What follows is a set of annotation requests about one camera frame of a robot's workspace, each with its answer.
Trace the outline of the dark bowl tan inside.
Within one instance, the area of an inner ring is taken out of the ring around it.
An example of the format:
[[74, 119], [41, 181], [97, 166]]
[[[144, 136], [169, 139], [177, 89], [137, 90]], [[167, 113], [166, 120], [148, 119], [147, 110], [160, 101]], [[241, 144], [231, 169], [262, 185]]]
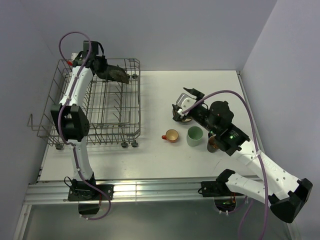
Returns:
[[[177, 111], [173, 108], [172, 109], [172, 116], [173, 116], [173, 120], [175, 119], [175, 116], [177, 115]], [[176, 122], [181, 122], [181, 123], [189, 123], [191, 122], [193, 119], [192, 118], [188, 118], [188, 117], [185, 117], [185, 118], [180, 118], [178, 117], [175, 121]]]

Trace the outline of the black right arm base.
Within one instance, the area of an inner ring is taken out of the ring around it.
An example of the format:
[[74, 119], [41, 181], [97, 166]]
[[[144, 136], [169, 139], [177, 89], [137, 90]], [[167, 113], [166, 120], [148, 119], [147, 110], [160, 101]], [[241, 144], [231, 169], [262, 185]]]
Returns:
[[241, 193], [230, 191], [227, 187], [227, 182], [228, 180], [202, 181], [197, 193], [204, 198], [244, 196]]

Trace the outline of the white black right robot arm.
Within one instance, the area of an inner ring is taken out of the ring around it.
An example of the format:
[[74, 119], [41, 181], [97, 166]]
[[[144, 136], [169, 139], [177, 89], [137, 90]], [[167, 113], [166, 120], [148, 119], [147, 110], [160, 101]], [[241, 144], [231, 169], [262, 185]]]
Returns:
[[214, 144], [219, 150], [242, 163], [263, 182], [225, 169], [216, 180], [201, 183], [202, 196], [219, 197], [231, 193], [248, 196], [266, 204], [278, 219], [292, 223], [308, 201], [313, 184], [307, 178], [299, 179], [281, 168], [236, 127], [227, 101], [214, 101], [210, 107], [204, 107], [208, 98], [194, 88], [187, 89], [172, 106], [173, 120], [194, 120], [214, 136]]

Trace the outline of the black floral square plate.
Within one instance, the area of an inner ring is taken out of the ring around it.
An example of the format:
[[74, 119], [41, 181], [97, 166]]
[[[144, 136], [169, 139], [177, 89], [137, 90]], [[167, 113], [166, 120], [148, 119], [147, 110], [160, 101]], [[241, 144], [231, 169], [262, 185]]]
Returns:
[[107, 64], [103, 66], [96, 72], [96, 75], [103, 80], [111, 81], [111, 82], [118, 82], [118, 83], [129, 83], [129, 77], [126, 71], [115, 65]]

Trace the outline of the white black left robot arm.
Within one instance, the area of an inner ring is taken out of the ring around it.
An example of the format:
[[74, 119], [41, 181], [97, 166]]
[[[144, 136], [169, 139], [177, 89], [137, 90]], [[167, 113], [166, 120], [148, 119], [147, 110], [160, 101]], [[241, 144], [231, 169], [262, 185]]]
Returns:
[[85, 143], [90, 123], [82, 105], [88, 85], [99, 69], [95, 63], [99, 64], [100, 60], [103, 64], [106, 63], [104, 56], [99, 56], [99, 51], [104, 52], [101, 43], [88, 40], [83, 42], [83, 50], [72, 62], [68, 62], [71, 73], [66, 92], [60, 102], [52, 105], [50, 109], [59, 136], [72, 152], [73, 177], [69, 187], [71, 194], [85, 200], [91, 200], [98, 194]]

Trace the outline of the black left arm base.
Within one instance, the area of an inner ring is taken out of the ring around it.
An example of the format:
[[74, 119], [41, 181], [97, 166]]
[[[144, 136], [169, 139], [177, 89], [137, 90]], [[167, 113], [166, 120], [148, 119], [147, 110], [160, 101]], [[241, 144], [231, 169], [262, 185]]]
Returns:
[[112, 184], [99, 184], [96, 186], [101, 192], [105, 193], [108, 197], [103, 195], [100, 191], [97, 191], [86, 184], [72, 187], [69, 190], [67, 200], [69, 202], [78, 201], [107, 201], [113, 199], [114, 185]]

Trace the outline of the small red orange cup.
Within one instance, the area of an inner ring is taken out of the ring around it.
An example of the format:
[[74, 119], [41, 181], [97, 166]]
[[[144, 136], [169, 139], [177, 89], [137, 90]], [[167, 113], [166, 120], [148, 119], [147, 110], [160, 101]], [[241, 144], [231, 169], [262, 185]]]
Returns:
[[179, 133], [175, 129], [169, 129], [166, 131], [165, 135], [162, 135], [161, 138], [170, 143], [176, 143], [179, 138]]

